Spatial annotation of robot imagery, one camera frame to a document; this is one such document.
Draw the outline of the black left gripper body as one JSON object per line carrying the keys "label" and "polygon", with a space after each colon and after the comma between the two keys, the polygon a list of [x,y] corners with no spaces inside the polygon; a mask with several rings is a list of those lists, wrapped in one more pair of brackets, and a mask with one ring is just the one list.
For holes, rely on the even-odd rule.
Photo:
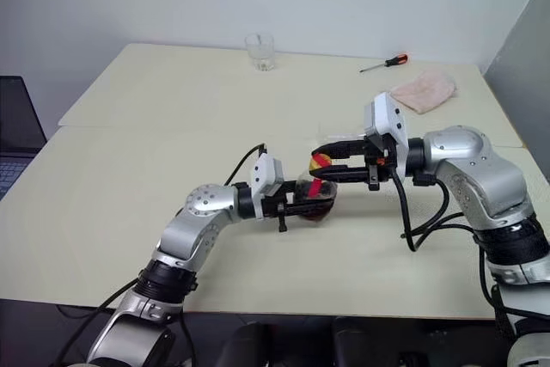
{"label": "black left gripper body", "polygon": [[293,203],[295,189],[295,185],[282,185],[273,195],[266,195],[261,201],[264,217],[276,218],[279,232],[288,230],[285,219],[296,214]]}

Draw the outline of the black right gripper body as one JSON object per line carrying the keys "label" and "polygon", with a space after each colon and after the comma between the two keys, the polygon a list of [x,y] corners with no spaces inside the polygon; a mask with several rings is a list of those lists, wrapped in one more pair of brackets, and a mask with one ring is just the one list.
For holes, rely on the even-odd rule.
{"label": "black right gripper body", "polygon": [[380,185],[393,179],[397,168],[396,141],[389,134],[364,138],[364,162],[368,172],[370,191],[379,191]]}

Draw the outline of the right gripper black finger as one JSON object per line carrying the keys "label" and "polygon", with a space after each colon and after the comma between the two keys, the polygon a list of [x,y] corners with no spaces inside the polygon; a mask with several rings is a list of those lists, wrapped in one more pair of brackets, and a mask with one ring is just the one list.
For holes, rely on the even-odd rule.
{"label": "right gripper black finger", "polygon": [[344,140],[323,144],[312,151],[312,155],[323,154],[331,159],[349,159],[352,156],[361,156],[365,152],[365,141]]}
{"label": "right gripper black finger", "polygon": [[368,182],[369,171],[365,167],[327,166],[315,170],[315,178],[337,183]]}

